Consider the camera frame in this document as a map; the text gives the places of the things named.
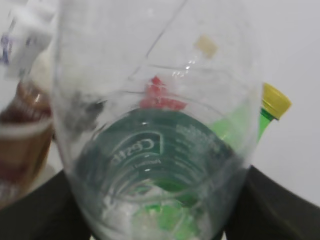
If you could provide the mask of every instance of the bottle cap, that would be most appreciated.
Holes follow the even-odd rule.
[[[291,101],[268,83],[263,85],[263,109],[279,120],[292,105]]]

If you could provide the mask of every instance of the white object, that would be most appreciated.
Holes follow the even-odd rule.
[[[26,8],[30,9],[34,14],[48,23],[51,22],[57,12],[54,5],[41,0],[29,0],[26,3]]]
[[[29,74],[39,53],[48,47],[53,32],[48,24],[25,7],[13,8],[11,15],[8,37],[13,47],[5,77],[21,79]]]
[[[16,124],[0,124],[0,139],[23,139],[41,134],[52,124],[52,119],[41,122]]]
[[[52,22],[49,25],[49,29],[52,32],[56,32],[58,22],[58,14],[56,13]],[[55,49],[55,40],[51,40],[49,47],[41,52],[35,59],[31,71],[30,78],[40,89],[50,94],[53,87],[53,55]]]

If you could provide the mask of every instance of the green plastic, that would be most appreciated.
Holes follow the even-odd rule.
[[[258,135],[258,141],[260,140],[260,138],[262,137],[262,135],[264,134],[266,128],[268,127],[268,125],[272,122],[272,120],[274,120],[275,118],[268,113],[266,110],[264,110],[263,108],[261,109],[260,112],[260,124],[259,124],[259,135]]]
[[[197,239],[199,229],[189,211],[190,209],[182,207],[178,202],[172,205],[147,206],[135,214],[133,227],[136,225],[136,228],[139,229],[141,223],[155,221],[160,230],[173,233],[175,240]]]
[[[222,118],[208,127],[233,150],[237,151],[242,148],[246,134],[251,128],[251,121],[248,119],[251,116],[250,113],[251,103],[247,99],[228,117]]]

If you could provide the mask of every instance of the red object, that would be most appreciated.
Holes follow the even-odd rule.
[[[146,94],[148,97],[161,97],[167,94],[167,86],[155,76],[146,86]]]
[[[157,109],[170,109],[174,111],[183,110],[187,106],[186,103],[166,97],[154,98],[149,97],[140,102],[141,108],[157,108]]]
[[[183,110],[187,104],[165,97],[168,93],[167,86],[155,76],[146,86],[147,97],[140,102],[140,108]]]

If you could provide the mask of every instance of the brown bottle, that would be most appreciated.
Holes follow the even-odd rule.
[[[41,73],[41,67],[34,69]],[[26,194],[47,160],[53,126],[46,86],[50,80],[41,82],[44,75],[49,76],[30,74],[21,80],[0,113],[0,208]]]

